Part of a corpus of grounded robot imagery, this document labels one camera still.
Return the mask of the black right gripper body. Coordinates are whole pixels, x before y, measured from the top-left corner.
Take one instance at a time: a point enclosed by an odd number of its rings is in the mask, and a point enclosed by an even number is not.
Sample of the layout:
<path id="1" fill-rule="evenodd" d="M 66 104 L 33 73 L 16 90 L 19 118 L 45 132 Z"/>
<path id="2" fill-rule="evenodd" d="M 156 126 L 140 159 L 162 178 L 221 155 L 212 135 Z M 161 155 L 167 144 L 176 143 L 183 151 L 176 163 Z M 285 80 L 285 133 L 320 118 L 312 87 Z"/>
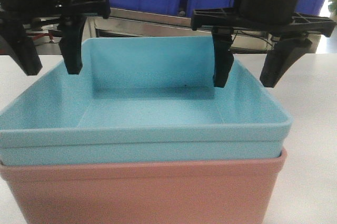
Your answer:
<path id="1" fill-rule="evenodd" d="M 191 29 L 218 27 L 256 30 L 273 36 L 295 36 L 309 33 L 330 37 L 336 22 L 328 17 L 295 11 L 298 0 L 234 0 L 233 7 L 195 9 Z"/>

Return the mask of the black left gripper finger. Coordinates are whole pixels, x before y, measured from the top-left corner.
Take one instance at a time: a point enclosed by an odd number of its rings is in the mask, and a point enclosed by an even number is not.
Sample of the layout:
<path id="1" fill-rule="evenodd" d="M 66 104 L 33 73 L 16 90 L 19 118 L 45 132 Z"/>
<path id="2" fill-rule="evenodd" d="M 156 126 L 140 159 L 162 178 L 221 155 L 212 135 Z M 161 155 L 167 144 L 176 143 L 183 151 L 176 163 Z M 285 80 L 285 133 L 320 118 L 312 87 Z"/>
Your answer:
<path id="1" fill-rule="evenodd" d="M 34 42 L 21 22 L 1 19 L 1 48 L 27 76 L 35 76 L 42 69 Z"/>
<path id="2" fill-rule="evenodd" d="M 66 70 L 71 75 L 78 75 L 83 67 L 81 46 L 85 22 L 85 16 L 75 15 L 64 18 L 57 27 L 62 34 L 59 48 Z"/>

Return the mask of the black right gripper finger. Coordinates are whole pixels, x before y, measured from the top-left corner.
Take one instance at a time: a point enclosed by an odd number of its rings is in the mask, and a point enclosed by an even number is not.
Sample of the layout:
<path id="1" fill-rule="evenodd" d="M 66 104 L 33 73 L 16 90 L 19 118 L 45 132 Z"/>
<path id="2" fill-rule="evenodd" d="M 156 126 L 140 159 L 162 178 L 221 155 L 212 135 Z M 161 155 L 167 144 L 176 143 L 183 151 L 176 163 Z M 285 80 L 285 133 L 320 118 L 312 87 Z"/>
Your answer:
<path id="1" fill-rule="evenodd" d="M 307 33 L 280 36 L 265 58 L 260 75 L 263 86 L 274 88 L 287 70 L 309 52 L 311 45 Z"/>
<path id="2" fill-rule="evenodd" d="M 233 29 L 212 28 L 214 47 L 214 87 L 224 88 L 231 71 L 234 57 L 231 52 Z"/>

